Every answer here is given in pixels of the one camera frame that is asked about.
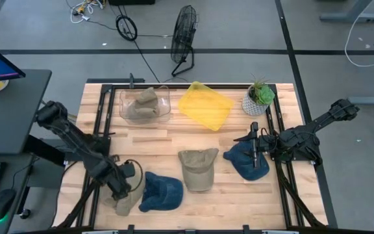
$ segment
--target potted plant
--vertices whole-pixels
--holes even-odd
[[[242,109],[251,116],[264,114],[274,98],[275,94],[264,81],[255,81],[247,89],[242,101]]]

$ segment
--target clear plastic container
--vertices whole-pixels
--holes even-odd
[[[179,110],[213,131],[225,122],[234,105],[233,100],[194,81],[179,101]]]
[[[171,105],[167,86],[153,89],[155,99],[140,101],[148,90],[122,90],[119,95],[119,115],[129,124],[149,124],[169,120]]]

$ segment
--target denim cap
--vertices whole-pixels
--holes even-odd
[[[182,194],[182,183],[178,179],[146,172],[140,211],[176,209],[181,204]]]
[[[128,193],[128,196],[116,201],[112,197],[112,191],[107,186],[101,187],[100,197],[104,205],[113,207],[115,213],[120,216],[128,216],[135,203],[142,197],[143,189],[145,188],[145,176],[141,175],[141,171],[136,169],[135,175],[126,178],[127,183],[131,186],[131,190],[134,191]]]
[[[206,191],[214,181],[214,159],[219,150],[184,150],[179,152],[182,164],[182,177],[190,191]]]
[[[259,153],[260,168],[255,170],[253,158],[245,153],[251,154],[251,141],[239,142],[231,150],[223,153],[223,158],[232,162],[233,167],[246,180],[257,180],[269,172],[269,164],[262,153]]]

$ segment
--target beige cap in container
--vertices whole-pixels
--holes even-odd
[[[190,191],[206,191],[214,181],[214,159],[219,150],[184,150],[179,152],[182,176]]]
[[[135,175],[127,178],[127,183],[131,185],[131,190],[134,189],[141,180],[141,171],[136,169]],[[120,199],[118,202],[113,199],[112,191],[105,185],[101,187],[101,201],[103,204],[109,207],[114,207],[117,215],[128,216],[135,203],[142,197],[143,189],[145,188],[145,176],[142,176],[140,186],[128,193],[126,198]]]
[[[160,116],[158,97],[153,87],[144,90],[128,107],[128,116],[131,120],[156,118]]]

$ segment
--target gray floor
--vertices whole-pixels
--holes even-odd
[[[78,0],[68,0],[70,4]],[[321,12],[347,10],[354,1],[282,0],[294,49],[342,50],[350,24],[323,23]],[[151,6],[128,6],[140,34],[171,34],[180,7],[191,4],[199,16],[193,46],[208,49],[286,49],[275,2],[272,0],[157,0]],[[367,12],[374,13],[374,2]],[[0,12],[0,49],[136,49],[115,31],[93,23],[72,24],[64,0],[6,0]],[[92,20],[114,26],[107,7],[95,8]],[[169,38],[139,38],[142,49],[171,46]],[[348,49],[374,50],[374,23],[354,27]],[[139,55],[7,55],[20,68],[53,71],[45,100],[65,104],[77,113],[87,78],[135,77],[154,82]],[[169,55],[145,55],[158,78],[170,78]],[[360,64],[374,56],[353,56]],[[374,96],[374,67],[357,68],[341,55],[297,55],[306,98],[313,118],[332,102],[349,96]],[[294,83],[287,55],[197,54],[195,68],[180,75],[189,81],[249,82],[253,75],[272,83]],[[360,106],[351,122],[334,123],[318,133],[325,172],[339,228],[374,230],[374,108]],[[38,137],[53,138],[33,127]],[[56,191],[33,191],[27,205],[47,203],[44,214],[15,219],[11,230],[46,228],[53,215]]]

